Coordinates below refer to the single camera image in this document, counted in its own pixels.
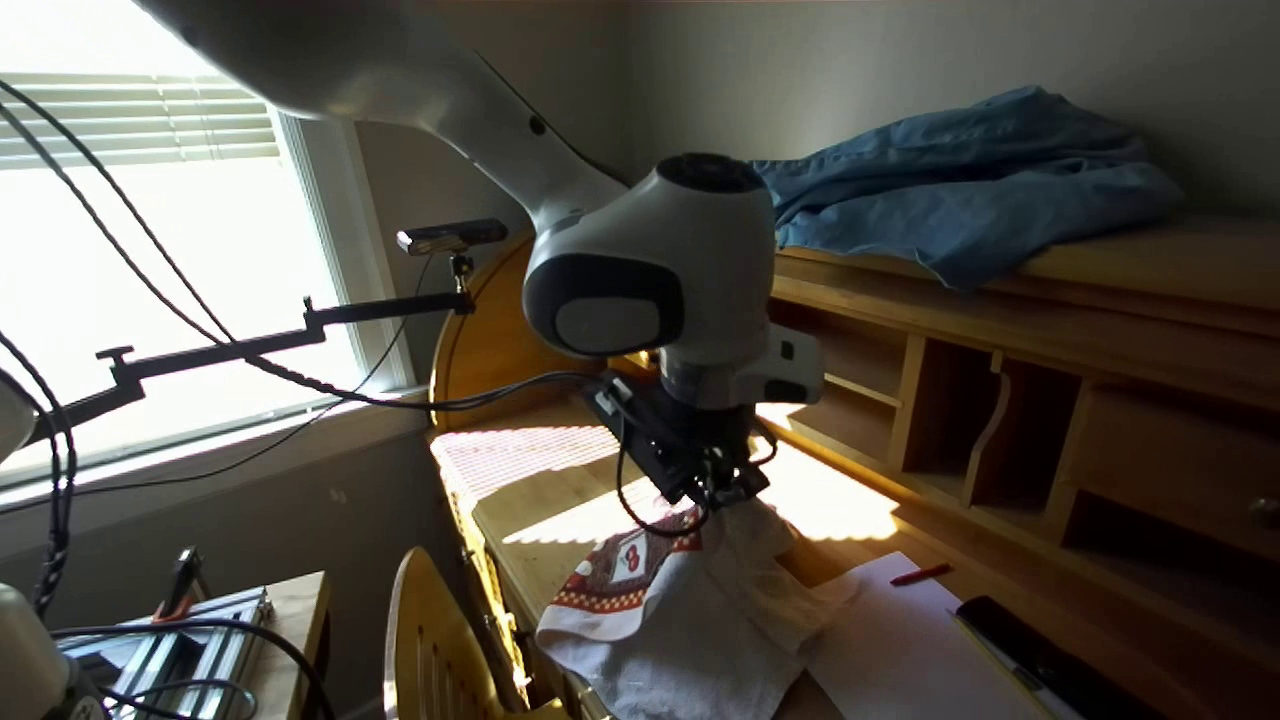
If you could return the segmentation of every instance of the blue cloth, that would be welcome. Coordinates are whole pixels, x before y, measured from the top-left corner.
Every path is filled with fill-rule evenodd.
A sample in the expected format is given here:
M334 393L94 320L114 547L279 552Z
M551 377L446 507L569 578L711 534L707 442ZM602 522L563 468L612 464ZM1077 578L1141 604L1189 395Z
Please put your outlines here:
M947 286L980 286L1056 241L1152 224L1179 204L1131 126L1042 88L751 166L779 246L902 255Z

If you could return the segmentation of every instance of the wooden cabinet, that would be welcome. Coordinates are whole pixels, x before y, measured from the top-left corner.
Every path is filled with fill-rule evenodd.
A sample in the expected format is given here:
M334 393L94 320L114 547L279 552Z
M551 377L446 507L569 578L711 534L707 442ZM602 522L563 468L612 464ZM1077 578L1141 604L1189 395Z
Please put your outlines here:
M779 255L825 398L762 411L1167 710L1280 700L1280 233L1170 224L947 290Z

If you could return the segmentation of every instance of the wooden chair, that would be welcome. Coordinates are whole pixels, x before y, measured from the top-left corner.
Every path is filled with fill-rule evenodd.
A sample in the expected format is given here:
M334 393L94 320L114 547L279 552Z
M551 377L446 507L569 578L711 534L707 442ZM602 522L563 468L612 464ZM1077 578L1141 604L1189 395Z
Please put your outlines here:
M483 647L450 601L435 561L407 547L388 604L382 716L397 720L492 720L563 716L558 709L508 710Z

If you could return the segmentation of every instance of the window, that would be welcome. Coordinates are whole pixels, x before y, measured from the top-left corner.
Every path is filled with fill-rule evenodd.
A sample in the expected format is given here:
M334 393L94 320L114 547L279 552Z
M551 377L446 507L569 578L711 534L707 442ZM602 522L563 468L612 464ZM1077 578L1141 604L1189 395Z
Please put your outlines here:
M139 9L107 0L4 5L0 77L36 97L112 166L239 338L298 328L305 296L317 304L388 296L366 189L359 166L340 166L359 159L350 137L270 117L167 39ZM211 328L107 184L47 122L12 97L0 92L0 99L53 146L156 286ZM145 290L74 194L9 122L0 122L0 206L0 328L36 361L63 404L112 383L107 364L94 361L103 349L132 342L132 356L163 356L208 342ZM343 268L333 268L334 252L323 246L334 236L333 224L343 227L343 245L362 241L366 252L343 246ZM388 336L388 328L350 336L334 328L326 342L270 361L350 389ZM404 379L401 364L373 389ZM88 461L245 429L323 398L245 364L158 377L145 389L148 398L74 429ZM40 474L42 461L42 447L12 457L0 485Z

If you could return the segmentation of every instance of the window blinds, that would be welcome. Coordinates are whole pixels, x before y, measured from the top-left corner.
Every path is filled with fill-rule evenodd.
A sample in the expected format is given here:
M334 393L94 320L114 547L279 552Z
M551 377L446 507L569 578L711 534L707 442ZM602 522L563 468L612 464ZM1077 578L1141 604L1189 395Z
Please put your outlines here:
M4 81L69 122L103 165L275 157L269 107L221 77L21 72ZM12 97L0 99L60 165L83 165L79 152L36 110ZM0 122L0 170L36 165L40 157Z

